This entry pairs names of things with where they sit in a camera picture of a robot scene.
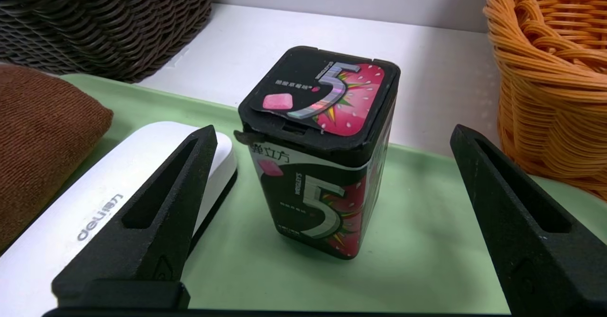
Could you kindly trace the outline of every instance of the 5 gum box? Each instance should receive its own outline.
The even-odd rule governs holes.
[[[314,47],[288,50],[239,106],[276,229],[341,259],[377,202],[399,68]]]

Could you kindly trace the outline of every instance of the brown towel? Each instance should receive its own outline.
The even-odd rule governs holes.
[[[0,65],[0,254],[93,150],[112,116],[61,79]]]

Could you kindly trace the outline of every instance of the orange wicker basket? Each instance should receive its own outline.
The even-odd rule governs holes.
[[[487,0],[505,153],[607,200],[607,0]]]

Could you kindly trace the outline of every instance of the green tray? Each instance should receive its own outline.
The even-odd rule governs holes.
[[[74,178],[152,122],[213,124],[230,137],[241,128],[231,107],[88,75],[63,79],[115,113]],[[239,178],[184,270],[190,308],[509,312],[453,159],[390,145],[365,243],[358,257],[342,261],[276,232],[247,147],[234,141],[234,149]],[[537,182],[607,243],[605,203]]]

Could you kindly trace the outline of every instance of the pink strawberry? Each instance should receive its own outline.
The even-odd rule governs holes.
[[[362,223],[362,211],[352,213],[349,216],[344,216],[342,217],[342,221],[343,229],[351,232],[360,231],[360,224]]]
[[[360,210],[365,200],[365,187],[367,176],[352,185],[343,187],[345,194],[338,197],[332,194],[326,194],[323,198],[327,204],[340,213],[352,213]]]
[[[338,78],[346,83],[345,96],[316,118],[320,127],[332,134],[349,137],[360,132],[384,79],[384,70],[372,64],[358,64],[358,73],[342,71]]]
[[[341,254],[348,257],[355,257],[360,249],[360,231],[355,233],[336,233],[328,237],[329,245]]]

